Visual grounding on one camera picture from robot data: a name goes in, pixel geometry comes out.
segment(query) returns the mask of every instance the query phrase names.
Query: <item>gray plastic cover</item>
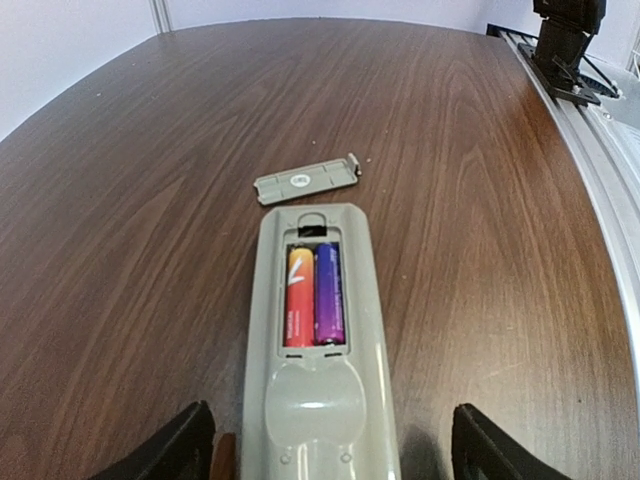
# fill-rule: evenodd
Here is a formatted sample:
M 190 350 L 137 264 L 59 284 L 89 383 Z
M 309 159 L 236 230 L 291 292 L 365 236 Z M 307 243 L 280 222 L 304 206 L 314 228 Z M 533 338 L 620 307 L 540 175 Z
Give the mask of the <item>gray plastic cover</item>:
M 300 237 L 324 226 L 326 236 Z M 283 346 L 287 247 L 339 242 L 346 345 Z M 275 208 L 260 228 L 247 346 L 242 480 L 399 480 L 382 312 L 365 214 Z
M 258 201 L 262 205 L 271 205 L 354 185 L 358 183 L 361 174 L 358 159 L 353 153 L 349 153 L 347 158 L 266 175 L 258 178 L 253 185 L 258 190 Z

